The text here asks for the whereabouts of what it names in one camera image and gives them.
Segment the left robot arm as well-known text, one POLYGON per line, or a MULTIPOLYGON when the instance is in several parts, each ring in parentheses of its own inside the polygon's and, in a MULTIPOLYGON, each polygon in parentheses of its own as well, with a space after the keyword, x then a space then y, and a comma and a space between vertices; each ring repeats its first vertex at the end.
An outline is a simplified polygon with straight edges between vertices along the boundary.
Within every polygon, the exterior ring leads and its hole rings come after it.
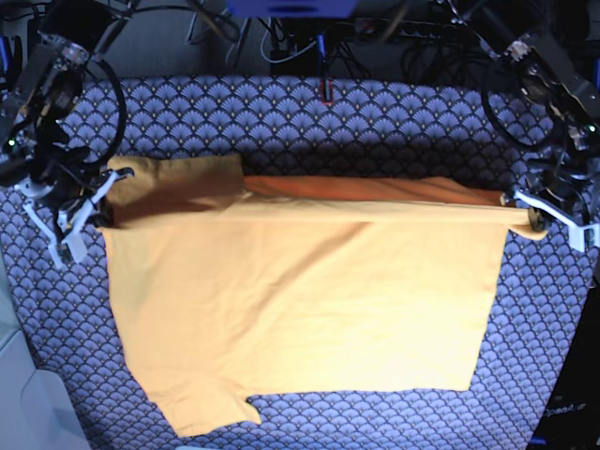
POLYGON ((599 91, 580 76, 551 28, 546 1, 451 1, 454 19, 468 27, 491 58, 480 94, 488 121, 508 143, 532 154, 523 188, 505 199, 526 203, 532 225, 561 222, 586 242, 599 235, 599 91), (503 125, 490 105, 491 79, 512 72, 521 97, 542 107, 552 123, 540 141, 526 143, 503 125))

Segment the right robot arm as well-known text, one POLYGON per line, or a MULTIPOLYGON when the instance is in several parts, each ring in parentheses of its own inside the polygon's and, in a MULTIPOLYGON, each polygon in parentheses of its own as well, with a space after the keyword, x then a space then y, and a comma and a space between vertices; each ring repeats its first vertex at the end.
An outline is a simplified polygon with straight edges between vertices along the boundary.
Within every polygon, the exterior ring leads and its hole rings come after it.
POLYGON ((40 23, 40 38, 20 72, 2 88, 1 185, 19 188, 30 208, 52 212, 41 223, 56 246, 73 241, 101 213, 101 203, 121 174, 108 169, 125 136, 127 104, 121 83, 104 55, 136 11, 102 1, 53 1, 40 23), (107 77, 117 100, 114 137, 91 159, 87 146, 69 148, 60 127, 83 94, 90 64, 107 77))

